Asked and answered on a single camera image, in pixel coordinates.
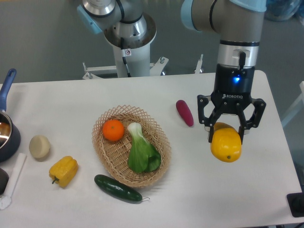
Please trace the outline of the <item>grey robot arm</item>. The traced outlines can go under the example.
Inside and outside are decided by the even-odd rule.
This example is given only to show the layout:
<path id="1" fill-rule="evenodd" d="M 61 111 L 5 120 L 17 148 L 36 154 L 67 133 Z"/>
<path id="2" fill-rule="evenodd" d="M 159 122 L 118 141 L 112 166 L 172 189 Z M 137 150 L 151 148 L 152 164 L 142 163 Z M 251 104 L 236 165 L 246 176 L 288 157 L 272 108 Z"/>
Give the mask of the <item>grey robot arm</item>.
<path id="1" fill-rule="evenodd" d="M 223 114 L 238 116 L 240 137 L 259 126 L 266 104 L 251 97 L 251 88 L 265 11 L 264 0 L 183 2 L 180 17 L 186 28 L 220 35 L 213 92 L 197 97 L 199 122 L 209 140 Z M 90 31 L 104 33 L 112 45 L 119 77 L 152 75 L 150 44 L 156 26 L 140 1 L 83 0 L 77 12 Z"/>

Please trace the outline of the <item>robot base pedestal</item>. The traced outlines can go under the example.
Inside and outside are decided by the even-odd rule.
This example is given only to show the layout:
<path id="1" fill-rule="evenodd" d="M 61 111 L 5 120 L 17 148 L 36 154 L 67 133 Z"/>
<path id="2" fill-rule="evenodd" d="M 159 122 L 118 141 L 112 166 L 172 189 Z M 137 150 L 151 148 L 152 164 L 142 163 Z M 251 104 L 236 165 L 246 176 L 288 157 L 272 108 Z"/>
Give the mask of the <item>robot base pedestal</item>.
<path id="1" fill-rule="evenodd" d="M 142 14 L 135 23 L 117 22 L 103 34 L 112 46 L 115 65 L 86 67 L 84 79 L 99 79 L 100 76 L 116 74 L 118 78 L 140 76 L 164 76 L 169 59 L 161 56 L 150 61 L 150 46 L 156 36 L 156 24 L 148 14 Z"/>

